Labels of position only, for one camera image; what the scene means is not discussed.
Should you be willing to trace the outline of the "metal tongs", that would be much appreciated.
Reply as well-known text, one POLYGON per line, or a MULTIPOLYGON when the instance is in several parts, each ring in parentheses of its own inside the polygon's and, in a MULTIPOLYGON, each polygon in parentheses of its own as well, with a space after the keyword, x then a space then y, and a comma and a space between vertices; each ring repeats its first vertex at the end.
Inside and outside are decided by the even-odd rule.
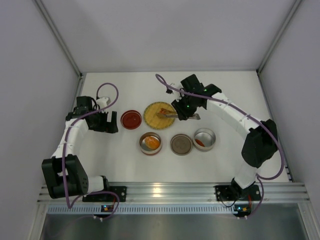
MULTIPOLYGON (((156 116, 159 118, 179 118, 178 114, 172 114, 172 113, 160 113, 157 112, 156 116)), ((194 115, 192 115, 191 117, 187 118, 188 120, 200 120, 201 117, 199 114, 195 113, 194 115)))

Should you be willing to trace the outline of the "orange carrot food piece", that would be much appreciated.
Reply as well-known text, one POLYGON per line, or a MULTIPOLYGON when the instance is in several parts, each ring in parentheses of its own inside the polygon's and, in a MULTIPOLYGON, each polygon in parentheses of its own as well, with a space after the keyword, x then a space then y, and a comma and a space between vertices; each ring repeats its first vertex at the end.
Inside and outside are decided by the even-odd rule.
POLYGON ((171 114, 174 114, 175 112, 171 111, 171 110, 168 110, 166 108, 161 108, 159 113, 163 114, 163 115, 171 115, 171 114))

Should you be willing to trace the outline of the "red round lid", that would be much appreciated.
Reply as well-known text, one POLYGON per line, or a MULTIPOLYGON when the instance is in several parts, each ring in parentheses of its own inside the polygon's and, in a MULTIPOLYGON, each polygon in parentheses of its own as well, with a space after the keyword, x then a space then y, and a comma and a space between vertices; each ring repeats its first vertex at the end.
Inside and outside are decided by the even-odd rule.
POLYGON ((125 129, 134 130, 141 125, 142 116, 136 110, 128 110, 122 114, 120 122, 125 129))

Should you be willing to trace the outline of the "orange fried food piece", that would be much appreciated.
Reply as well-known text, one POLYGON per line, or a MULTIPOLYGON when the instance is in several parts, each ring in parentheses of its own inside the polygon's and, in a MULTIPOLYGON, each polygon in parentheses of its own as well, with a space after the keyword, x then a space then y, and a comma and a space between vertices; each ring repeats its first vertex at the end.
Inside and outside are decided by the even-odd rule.
POLYGON ((205 145, 203 144, 203 142, 202 142, 201 140, 195 139, 195 142, 196 142, 199 146, 205 147, 205 145))

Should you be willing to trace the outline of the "orange bun food piece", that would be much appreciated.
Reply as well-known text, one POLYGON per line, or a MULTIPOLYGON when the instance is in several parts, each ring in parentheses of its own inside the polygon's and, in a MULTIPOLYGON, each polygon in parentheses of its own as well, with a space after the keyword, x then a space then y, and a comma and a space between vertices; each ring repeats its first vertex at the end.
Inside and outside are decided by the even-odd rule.
POLYGON ((156 150, 159 148, 160 146, 160 141, 154 137, 154 136, 147 136, 145 139, 144 139, 144 142, 145 142, 145 145, 151 149, 151 150, 156 150))

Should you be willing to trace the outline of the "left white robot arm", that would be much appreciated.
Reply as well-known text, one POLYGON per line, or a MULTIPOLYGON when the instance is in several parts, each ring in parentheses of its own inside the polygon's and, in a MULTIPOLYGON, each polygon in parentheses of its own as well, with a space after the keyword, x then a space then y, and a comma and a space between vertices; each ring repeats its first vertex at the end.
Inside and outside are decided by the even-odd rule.
POLYGON ((88 131, 109 134, 119 131, 117 112, 113 111, 108 121, 106 108, 110 105, 109 97, 77 97, 76 106, 65 118, 64 133, 57 149, 41 164, 52 199, 110 190, 107 178, 103 175, 89 177, 79 159, 82 142, 88 131))

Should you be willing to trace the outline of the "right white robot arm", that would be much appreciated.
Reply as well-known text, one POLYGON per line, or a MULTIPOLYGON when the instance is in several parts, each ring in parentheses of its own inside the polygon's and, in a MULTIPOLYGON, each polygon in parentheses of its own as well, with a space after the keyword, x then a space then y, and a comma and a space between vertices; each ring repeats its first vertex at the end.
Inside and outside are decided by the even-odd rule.
POLYGON ((198 108, 204 108, 219 116, 243 138, 241 156, 244 162, 229 187, 234 198, 241 199, 253 186, 258 169, 278 151, 275 122, 252 117, 227 98, 219 87, 204 86, 195 74, 183 79, 180 85, 179 94, 171 103, 179 120, 186 121, 198 108))

